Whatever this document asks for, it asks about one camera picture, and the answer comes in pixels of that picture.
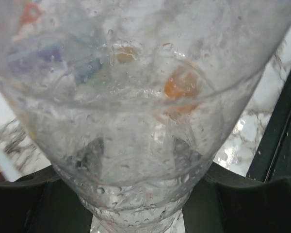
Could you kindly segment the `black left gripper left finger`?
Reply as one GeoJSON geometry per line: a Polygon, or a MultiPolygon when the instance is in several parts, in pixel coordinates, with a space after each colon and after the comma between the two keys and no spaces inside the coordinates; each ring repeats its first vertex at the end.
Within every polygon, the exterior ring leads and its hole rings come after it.
{"type": "Polygon", "coordinates": [[[88,233],[92,214],[51,166],[0,182],[0,233],[88,233]]]}

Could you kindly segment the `large clear plastic bottle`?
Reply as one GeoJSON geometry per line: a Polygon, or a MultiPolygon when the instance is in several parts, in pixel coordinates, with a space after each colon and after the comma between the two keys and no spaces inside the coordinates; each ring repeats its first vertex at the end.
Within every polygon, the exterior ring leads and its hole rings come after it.
{"type": "Polygon", "coordinates": [[[291,27],[291,0],[0,0],[0,93],[93,214],[162,233],[291,27]]]}

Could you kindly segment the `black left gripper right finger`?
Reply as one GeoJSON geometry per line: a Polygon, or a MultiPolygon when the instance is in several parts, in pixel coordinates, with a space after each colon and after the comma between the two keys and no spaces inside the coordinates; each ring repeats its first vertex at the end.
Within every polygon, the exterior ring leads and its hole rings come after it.
{"type": "Polygon", "coordinates": [[[213,163],[183,219],[187,233],[291,233],[291,176],[263,183],[213,163]]]}

